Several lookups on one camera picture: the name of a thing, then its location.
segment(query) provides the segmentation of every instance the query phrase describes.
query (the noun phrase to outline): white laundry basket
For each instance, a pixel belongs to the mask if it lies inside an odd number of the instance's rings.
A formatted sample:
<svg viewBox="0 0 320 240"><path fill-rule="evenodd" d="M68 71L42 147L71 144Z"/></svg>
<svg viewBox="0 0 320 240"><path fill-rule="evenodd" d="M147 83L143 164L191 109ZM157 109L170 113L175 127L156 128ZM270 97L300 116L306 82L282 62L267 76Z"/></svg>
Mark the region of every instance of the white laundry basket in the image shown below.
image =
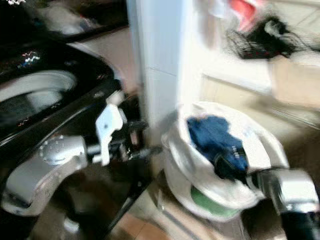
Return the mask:
<svg viewBox="0 0 320 240"><path fill-rule="evenodd" d="M162 136L168 186L177 200L195 215L226 222L238 216L243 209L255 206L264 195L253 184L249 188L238 180L218 177L214 166L194 148L187 119L208 115L225 118L229 123L229 133L242 140L249 172L272 166L288 168L289 165L279 141L244 113L215 102L182 105L178 109L178 120ZM197 205L192 198L192 186L227 214L214 214Z"/></svg>

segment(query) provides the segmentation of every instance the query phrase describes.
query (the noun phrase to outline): tiled floor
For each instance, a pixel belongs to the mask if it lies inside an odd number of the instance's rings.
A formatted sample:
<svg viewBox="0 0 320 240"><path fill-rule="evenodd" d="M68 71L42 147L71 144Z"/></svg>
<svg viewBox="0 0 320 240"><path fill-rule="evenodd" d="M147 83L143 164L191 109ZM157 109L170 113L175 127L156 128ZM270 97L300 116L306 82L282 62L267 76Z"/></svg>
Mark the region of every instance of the tiled floor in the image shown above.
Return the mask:
<svg viewBox="0 0 320 240"><path fill-rule="evenodd" d="M157 207L159 189L163 191L163 208ZM235 238L223 236L210 223L187 212L158 181L143 192L107 237L107 240L231 239Z"/></svg>

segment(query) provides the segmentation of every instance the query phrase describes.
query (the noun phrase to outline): washing machine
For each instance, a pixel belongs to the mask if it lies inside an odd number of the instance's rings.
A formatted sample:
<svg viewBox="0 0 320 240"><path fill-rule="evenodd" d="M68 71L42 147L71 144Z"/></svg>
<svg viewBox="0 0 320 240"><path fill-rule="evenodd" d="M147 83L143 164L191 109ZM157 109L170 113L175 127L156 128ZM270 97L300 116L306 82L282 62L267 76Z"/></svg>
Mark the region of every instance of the washing machine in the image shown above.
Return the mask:
<svg viewBox="0 0 320 240"><path fill-rule="evenodd" d="M103 238L148 182L129 161L146 159L150 153L139 151L146 124L140 121L137 98L126 98L113 70L101 59L52 39L21 6L0 1L0 32L1 239L30 236L52 199L69 210L61 226L67 224L75 233L79 225L91 222L99 229L91 229L90 238ZM102 165L107 164L111 167L105 170ZM113 176L106 177L106 172ZM97 191L112 196L102 204L109 206L108 219L100 225L103 217L83 205L96 188L82 186L88 182L84 178L96 175L112 179L107 191ZM46 224L38 229L49 228L57 219L49 211ZM52 239L57 226L43 231L43 239Z"/></svg>

